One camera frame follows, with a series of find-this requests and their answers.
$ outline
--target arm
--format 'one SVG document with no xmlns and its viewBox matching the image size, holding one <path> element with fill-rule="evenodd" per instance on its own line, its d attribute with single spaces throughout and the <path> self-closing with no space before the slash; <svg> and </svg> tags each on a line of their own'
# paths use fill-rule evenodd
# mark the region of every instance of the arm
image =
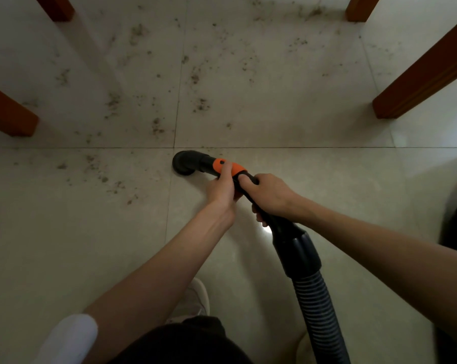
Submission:
<svg viewBox="0 0 457 364">
<path fill-rule="evenodd" d="M 207 205 L 154 257 L 85 309 L 98 337 L 84 363 L 105 363 L 166 322 L 189 283 L 235 220 L 231 163 L 207 188 Z"/>
<path fill-rule="evenodd" d="M 457 339 L 457 251 L 329 210 L 274 175 L 257 178 L 239 181 L 259 207 L 313 229 Z"/>
</svg>

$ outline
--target orange grip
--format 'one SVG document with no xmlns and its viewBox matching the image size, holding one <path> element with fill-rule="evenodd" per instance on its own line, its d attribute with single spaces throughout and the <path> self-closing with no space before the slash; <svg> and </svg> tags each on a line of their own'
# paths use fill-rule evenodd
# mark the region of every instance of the orange grip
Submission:
<svg viewBox="0 0 457 364">
<path fill-rule="evenodd" d="M 213 161 L 213 169 L 219 174 L 222 173 L 222 165 L 226 161 L 224 158 L 217 158 Z M 240 171 L 247 171 L 244 167 L 239 164 L 232 163 L 232 176 L 237 175 Z"/>
</svg>

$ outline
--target person's right hand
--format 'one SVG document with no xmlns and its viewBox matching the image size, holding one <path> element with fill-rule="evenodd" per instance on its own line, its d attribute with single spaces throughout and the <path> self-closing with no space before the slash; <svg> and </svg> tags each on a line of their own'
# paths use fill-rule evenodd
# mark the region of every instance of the person's right hand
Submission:
<svg viewBox="0 0 457 364">
<path fill-rule="evenodd" d="M 257 174 L 255 177 L 259 180 L 258 185 L 245 175 L 239 175 L 238 182 L 265 212 L 289 218 L 292 204 L 298 195 L 285 182 L 272 174 Z M 255 207 L 252 207 L 252 210 L 257 213 Z M 257 214 L 257 220 L 263 222 L 260 214 Z"/>
</svg>

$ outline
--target person's left hand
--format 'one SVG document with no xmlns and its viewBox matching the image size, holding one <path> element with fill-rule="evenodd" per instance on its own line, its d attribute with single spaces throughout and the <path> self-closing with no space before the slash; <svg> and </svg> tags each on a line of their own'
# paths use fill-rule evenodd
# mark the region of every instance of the person's left hand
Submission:
<svg viewBox="0 0 457 364">
<path fill-rule="evenodd" d="M 242 194 L 235 191 L 232 180 L 232 162 L 225 161 L 222 165 L 222 173 L 207 185 L 208 204 L 216 204 L 221 211 L 235 219 L 235 203 Z"/>
</svg>

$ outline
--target white sleeve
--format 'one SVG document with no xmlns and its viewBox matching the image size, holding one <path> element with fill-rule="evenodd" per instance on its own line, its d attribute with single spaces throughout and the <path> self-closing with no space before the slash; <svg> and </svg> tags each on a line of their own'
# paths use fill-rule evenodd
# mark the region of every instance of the white sleeve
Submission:
<svg viewBox="0 0 457 364">
<path fill-rule="evenodd" d="M 87 314 L 64 318 L 50 332 L 33 364 L 81 364 L 97 338 L 97 323 Z"/>
</svg>

